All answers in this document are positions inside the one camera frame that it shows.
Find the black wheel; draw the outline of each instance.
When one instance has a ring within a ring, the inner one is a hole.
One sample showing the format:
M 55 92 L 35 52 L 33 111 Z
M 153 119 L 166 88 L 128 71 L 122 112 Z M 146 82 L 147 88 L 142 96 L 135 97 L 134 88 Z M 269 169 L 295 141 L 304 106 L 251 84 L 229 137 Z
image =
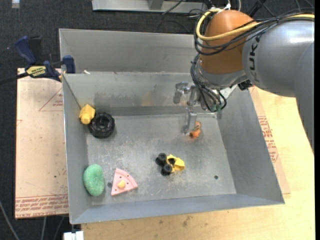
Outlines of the black wheel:
M 164 166 L 166 164 L 167 155 L 165 153 L 160 153 L 155 159 L 155 162 L 159 166 Z
M 161 170 L 163 176 L 170 175 L 172 172 L 172 166 L 170 164 L 165 164 Z
M 97 113 L 88 127 L 94 137 L 108 138 L 114 132 L 115 120 L 110 114 Z

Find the black carpet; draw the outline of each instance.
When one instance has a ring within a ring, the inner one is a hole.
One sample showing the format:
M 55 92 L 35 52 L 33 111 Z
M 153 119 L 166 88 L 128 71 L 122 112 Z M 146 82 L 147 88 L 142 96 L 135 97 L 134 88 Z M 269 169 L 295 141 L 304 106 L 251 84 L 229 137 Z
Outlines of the black carpet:
M 241 0 L 241 11 L 247 13 L 257 0 Z M 301 8 L 310 7 L 297 0 Z M 315 0 L 308 0 L 313 6 Z M 280 15 L 297 8 L 295 0 L 267 0 L 270 11 Z M 261 8 L 255 19 L 271 14 Z M 12 0 L 0 0 L 0 81 L 14 77 L 16 68 L 27 65 L 14 48 L 22 36 L 42 36 L 42 46 L 58 61 L 59 28 L 117 30 L 131 32 L 192 33 L 194 20 L 184 15 L 141 12 L 93 12 L 92 0 L 20 0 L 20 9 L 12 8 Z M 16 153 L 17 86 L 13 81 L 0 85 L 0 201 L 21 240 L 41 238 L 43 218 L 14 219 L 15 153 Z M 61 221 L 60 216 L 47 218 L 45 240 L 52 240 Z M 71 231 L 68 218 L 61 224 L 60 233 Z M 0 211 L 0 240 L 15 239 Z

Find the bin floor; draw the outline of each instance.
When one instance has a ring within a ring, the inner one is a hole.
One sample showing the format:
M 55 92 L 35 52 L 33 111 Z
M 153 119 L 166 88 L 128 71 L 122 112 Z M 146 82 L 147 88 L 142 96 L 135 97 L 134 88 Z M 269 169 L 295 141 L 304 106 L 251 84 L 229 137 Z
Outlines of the bin floor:
M 99 164 L 105 192 L 92 197 L 92 205 L 130 203 L 200 196 L 235 194 L 218 121 L 199 114 L 202 123 L 197 139 L 181 133 L 184 114 L 115 116 L 115 131 L 106 139 L 86 133 L 89 164 Z M 185 169 L 161 175 L 155 159 L 159 153 L 184 160 Z M 111 196 L 116 168 L 128 172 L 138 188 Z

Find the green foam object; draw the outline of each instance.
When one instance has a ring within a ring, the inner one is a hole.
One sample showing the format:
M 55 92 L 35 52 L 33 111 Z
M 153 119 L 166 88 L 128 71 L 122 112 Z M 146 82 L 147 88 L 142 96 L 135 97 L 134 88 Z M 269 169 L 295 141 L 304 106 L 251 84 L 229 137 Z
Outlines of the green foam object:
M 92 164 L 83 173 L 83 183 L 90 195 L 97 197 L 105 189 L 105 177 L 99 164 Z

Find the blue clamp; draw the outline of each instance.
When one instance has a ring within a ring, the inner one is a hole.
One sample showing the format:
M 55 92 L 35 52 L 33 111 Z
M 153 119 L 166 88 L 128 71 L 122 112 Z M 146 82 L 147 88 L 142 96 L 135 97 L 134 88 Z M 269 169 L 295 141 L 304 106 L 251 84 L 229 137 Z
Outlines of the blue clamp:
M 14 47 L 18 52 L 18 54 L 28 61 L 28 65 L 24 69 L 25 70 L 24 76 L 29 75 L 32 78 L 49 78 L 59 82 L 61 81 L 61 78 L 60 78 L 61 74 L 55 68 L 52 67 L 52 65 L 48 60 L 45 60 L 43 62 L 42 67 L 41 65 L 36 64 L 37 59 L 34 53 L 32 52 L 32 50 L 30 49 L 28 36 L 25 35 L 21 37 L 17 42 L 15 42 Z M 59 63 L 62 63 L 65 65 L 67 73 L 69 74 L 76 73 L 75 61 L 70 55 L 64 56 L 62 61 L 60 61 Z
M 25 35 L 15 42 L 14 47 L 18 54 L 28 61 L 28 66 L 36 63 L 36 57 L 28 45 L 28 37 Z
M 66 72 L 68 74 L 76 73 L 75 60 L 70 55 L 66 55 L 62 58 L 62 62 L 66 67 Z

